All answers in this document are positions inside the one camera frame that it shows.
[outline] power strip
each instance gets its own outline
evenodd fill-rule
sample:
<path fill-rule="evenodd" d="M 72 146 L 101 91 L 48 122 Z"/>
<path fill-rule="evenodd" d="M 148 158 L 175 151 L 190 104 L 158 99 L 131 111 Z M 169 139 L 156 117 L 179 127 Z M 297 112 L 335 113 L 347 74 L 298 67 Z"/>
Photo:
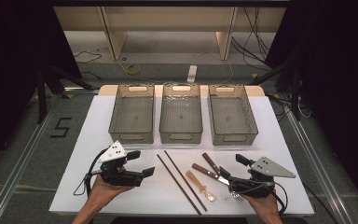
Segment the power strip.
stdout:
<path fill-rule="evenodd" d="M 196 74 L 197 74 L 197 66 L 190 65 L 190 69 L 188 70 L 187 82 L 193 83 L 196 80 Z"/>

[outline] knife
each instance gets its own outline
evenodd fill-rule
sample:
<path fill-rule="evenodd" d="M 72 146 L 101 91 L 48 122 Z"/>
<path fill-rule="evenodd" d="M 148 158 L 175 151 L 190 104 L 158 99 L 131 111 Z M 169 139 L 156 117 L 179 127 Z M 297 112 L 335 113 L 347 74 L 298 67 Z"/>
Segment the knife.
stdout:
<path fill-rule="evenodd" d="M 212 168 L 214 169 L 214 171 L 220 175 L 220 170 L 219 168 L 216 166 L 216 164 L 214 164 L 214 162 L 212 161 L 212 159 L 208 156 L 208 154 L 206 154 L 206 152 L 202 153 L 202 157 L 212 166 Z"/>
<path fill-rule="evenodd" d="M 191 167 L 193 167 L 194 169 L 202 172 L 203 174 L 205 174 L 205 175 L 207 175 L 207 176 L 209 176 L 209 177 L 211 177 L 211 178 L 213 178 L 213 179 L 215 179 L 215 180 L 217 180 L 217 181 L 219 181 L 219 182 L 221 182 L 221 183 L 223 183 L 223 184 L 225 184 L 227 186 L 229 185 L 228 180 L 226 180 L 225 178 L 223 178 L 220 175 L 215 174 L 214 172 L 211 172 L 211 171 L 203 168 L 202 166 L 200 166 L 200 165 L 198 165 L 196 163 L 193 163 L 193 165 Z"/>

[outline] white table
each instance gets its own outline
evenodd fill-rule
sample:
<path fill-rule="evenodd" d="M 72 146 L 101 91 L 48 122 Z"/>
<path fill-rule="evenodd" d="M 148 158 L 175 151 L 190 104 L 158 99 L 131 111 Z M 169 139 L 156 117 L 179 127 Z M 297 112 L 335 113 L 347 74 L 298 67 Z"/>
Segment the white table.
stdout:
<path fill-rule="evenodd" d="M 115 216 L 153 217 L 192 217 L 198 215 L 158 159 L 157 154 L 159 154 L 203 216 L 254 216 L 255 211 L 252 207 L 246 201 L 241 202 L 232 198 L 227 186 L 191 168 L 192 163 L 195 162 L 212 170 L 207 161 L 201 156 L 203 152 L 207 152 L 218 166 L 224 167 L 231 175 L 249 178 L 250 176 L 246 172 L 248 167 L 235 161 L 235 154 L 240 153 L 254 161 L 257 161 L 262 156 L 267 156 L 297 174 L 296 167 L 287 145 L 284 142 L 281 129 L 275 118 L 269 99 L 265 96 L 250 96 L 249 100 L 259 131 L 259 134 L 251 146 L 213 146 L 205 91 L 201 94 L 203 125 L 201 143 L 199 145 L 163 145 L 160 142 L 158 132 L 161 92 L 160 88 L 156 88 L 154 144 L 123 145 L 127 151 L 135 149 L 142 151 L 139 159 L 129 161 L 126 164 L 127 170 L 141 172 L 143 169 L 155 166 L 155 173 L 145 178 L 141 187 L 120 194 L 108 204 L 101 213 L 113 214 Z M 73 193 L 90 168 L 91 162 L 96 155 L 102 149 L 107 148 L 113 143 L 107 130 L 110 124 L 114 102 L 115 96 L 99 95 L 94 97 L 81 133 L 78 136 L 71 159 L 68 162 L 62 181 L 52 205 L 49 208 L 50 212 L 59 214 L 77 213 L 87 200 L 87 194 L 74 196 Z M 187 180 L 192 188 L 199 194 L 199 197 L 208 209 L 207 212 L 202 209 L 187 187 L 185 181 L 165 155 L 164 150 L 167 150 L 183 175 L 187 170 L 191 170 L 199 181 L 203 185 L 206 185 L 207 189 L 217 196 L 218 199 L 215 203 L 209 203 L 202 193 L 197 190 L 196 186 L 190 180 Z M 101 164 L 97 163 L 94 170 L 98 170 L 100 165 Z M 307 217 L 313 215 L 314 212 L 310 200 L 301 184 L 300 176 L 296 178 L 275 177 L 275 181 L 283 185 L 287 191 L 289 198 L 289 204 L 285 211 L 287 216 Z M 276 189 L 279 197 L 285 202 L 282 189 L 278 186 Z"/>

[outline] black tripod leg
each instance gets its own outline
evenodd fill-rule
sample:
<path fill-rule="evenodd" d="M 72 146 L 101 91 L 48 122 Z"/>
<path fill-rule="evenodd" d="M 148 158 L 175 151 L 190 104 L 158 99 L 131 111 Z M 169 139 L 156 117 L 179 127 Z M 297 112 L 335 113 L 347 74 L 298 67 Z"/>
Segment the black tripod leg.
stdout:
<path fill-rule="evenodd" d="M 257 80 L 254 80 L 253 82 L 249 83 L 248 85 L 254 86 L 259 85 L 267 80 L 269 80 L 272 77 L 275 77 L 276 75 L 280 74 L 286 66 L 286 63 L 283 63 L 279 65 L 278 67 L 274 68 L 272 71 L 266 73 L 264 76 L 258 78 Z"/>
<path fill-rule="evenodd" d="M 292 112 L 297 120 L 300 120 L 299 116 L 299 91 L 300 91 L 300 77 L 298 70 L 295 68 L 293 73 L 293 84 L 292 84 Z"/>
<path fill-rule="evenodd" d="M 40 124 L 47 113 L 45 81 L 42 71 L 37 73 L 37 101 L 39 103 L 39 120 L 37 123 Z"/>
<path fill-rule="evenodd" d="M 51 69 L 53 72 L 58 73 L 61 76 L 63 76 L 64 78 L 70 80 L 71 82 L 75 83 L 76 85 L 83 87 L 84 89 L 86 89 L 88 91 L 94 90 L 89 83 L 86 83 L 76 77 L 69 75 L 68 73 L 62 71 L 60 68 L 53 67 L 53 66 L 49 66 L 48 68 Z"/>

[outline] aluminum rail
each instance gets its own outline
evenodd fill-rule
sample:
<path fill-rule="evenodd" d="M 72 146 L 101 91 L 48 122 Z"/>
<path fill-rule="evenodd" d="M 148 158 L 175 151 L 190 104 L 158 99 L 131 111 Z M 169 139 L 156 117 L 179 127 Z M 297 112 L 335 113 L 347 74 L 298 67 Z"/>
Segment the aluminum rail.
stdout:
<path fill-rule="evenodd" d="M 32 158 L 34 151 L 42 137 L 43 132 L 46 130 L 46 126 L 50 121 L 51 114 L 54 111 L 54 107 L 60 101 L 60 96 L 53 96 L 51 98 L 51 103 L 48 107 L 48 113 L 45 116 L 45 119 L 37 124 L 30 140 L 28 141 L 25 149 L 21 153 L 19 160 L 17 161 L 13 171 L 10 173 L 10 176 L 7 179 L 7 182 L 0 190 L 0 218 L 3 215 L 5 208 L 13 194 L 17 184 L 19 183 L 22 174 L 24 173 L 25 168 L 28 165 L 29 160 Z"/>
<path fill-rule="evenodd" d="M 324 169 L 324 165 L 319 159 L 318 154 L 315 151 L 310 139 L 307 136 L 306 131 L 304 130 L 301 121 L 297 121 L 292 112 L 287 114 L 289 121 L 297 135 L 298 140 L 302 148 L 304 149 L 305 154 L 312 166 L 313 171 L 318 178 L 318 181 L 324 191 L 326 199 L 331 205 L 331 208 L 336 216 L 336 219 L 339 223 L 347 224 L 353 223 L 351 216 L 346 208 L 345 203 L 342 201 L 336 187 L 334 186 L 330 176 Z"/>

